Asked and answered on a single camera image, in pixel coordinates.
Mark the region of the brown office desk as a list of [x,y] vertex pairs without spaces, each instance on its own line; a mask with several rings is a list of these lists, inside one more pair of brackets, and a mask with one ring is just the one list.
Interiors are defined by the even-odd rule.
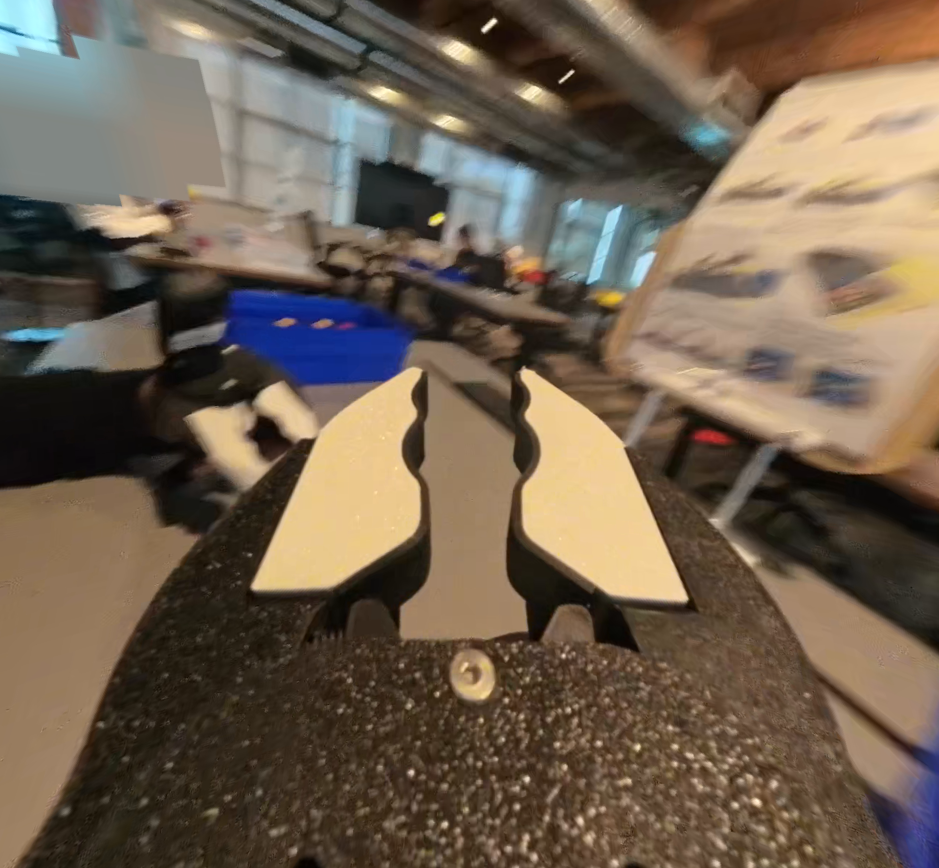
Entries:
[[532,338],[565,331],[571,322],[558,311],[528,302],[518,295],[452,282],[438,275],[413,269],[391,269],[390,306],[394,309],[405,290],[419,290],[449,304],[459,315],[469,314],[499,327],[510,327],[517,335]]

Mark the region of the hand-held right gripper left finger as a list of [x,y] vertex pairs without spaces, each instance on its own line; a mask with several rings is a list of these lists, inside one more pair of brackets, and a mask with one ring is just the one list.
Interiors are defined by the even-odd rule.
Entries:
[[314,637],[401,639],[431,561],[428,400],[428,373],[412,366],[328,421],[252,578],[253,605],[312,610]]

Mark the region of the blue storage bin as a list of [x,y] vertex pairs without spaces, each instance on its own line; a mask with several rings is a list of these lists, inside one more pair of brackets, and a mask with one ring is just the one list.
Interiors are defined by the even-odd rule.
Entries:
[[[344,298],[236,290],[227,306],[226,342],[250,350],[303,386],[388,381],[405,366],[414,333],[383,310]],[[282,318],[356,322],[358,330],[280,330]]]

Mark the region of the silver air duct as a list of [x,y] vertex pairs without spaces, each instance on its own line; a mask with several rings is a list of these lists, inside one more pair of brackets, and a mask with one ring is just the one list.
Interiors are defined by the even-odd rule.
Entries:
[[660,128],[703,153],[737,146],[749,126],[723,106],[656,27],[625,0],[493,0],[586,66]]

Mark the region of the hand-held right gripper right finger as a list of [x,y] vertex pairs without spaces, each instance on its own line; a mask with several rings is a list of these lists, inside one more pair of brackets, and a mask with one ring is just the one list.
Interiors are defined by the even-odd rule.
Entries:
[[510,412],[509,580],[531,639],[632,640],[628,611],[690,610],[618,435],[530,368],[514,377]]

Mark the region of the person's left forearm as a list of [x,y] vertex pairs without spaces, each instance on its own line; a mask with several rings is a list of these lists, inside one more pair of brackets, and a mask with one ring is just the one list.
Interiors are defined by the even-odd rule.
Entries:
[[123,475],[163,445],[142,389],[149,370],[55,370],[1,379],[1,487]]

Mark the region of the blue plastic item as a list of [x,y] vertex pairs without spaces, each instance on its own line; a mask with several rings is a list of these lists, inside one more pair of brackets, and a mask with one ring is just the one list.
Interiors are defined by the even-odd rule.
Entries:
[[916,755],[920,772],[902,800],[875,790],[869,800],[886,839],[906,867],[938,866],[938,746]]

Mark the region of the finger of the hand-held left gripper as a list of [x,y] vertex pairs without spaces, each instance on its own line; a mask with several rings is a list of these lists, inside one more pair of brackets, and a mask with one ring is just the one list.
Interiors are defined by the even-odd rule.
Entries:
[[257,416],[267,419],[283,439],[297,443],[314,440],[320,425],[313,409],[287,382],[274,382],[260,390],[252,401]]
[[214,470],[234,487],[252,487],[268,471],[252,431],[249,406],[208,406],[188,414],[184,423]]

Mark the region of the wooden instruction poster board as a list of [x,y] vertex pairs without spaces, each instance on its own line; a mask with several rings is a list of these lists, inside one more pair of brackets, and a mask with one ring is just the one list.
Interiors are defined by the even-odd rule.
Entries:
[[659,240],[606,361],[833,472],[937,433],[937,61],[783,92]]

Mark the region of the large black screen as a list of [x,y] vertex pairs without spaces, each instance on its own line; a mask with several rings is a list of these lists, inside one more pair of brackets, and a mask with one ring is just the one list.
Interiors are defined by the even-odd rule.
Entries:
[[390,161],[361,160],[353,223],[383,231],[407,229],[439,241],[449,201],[448,187],[427,174]]

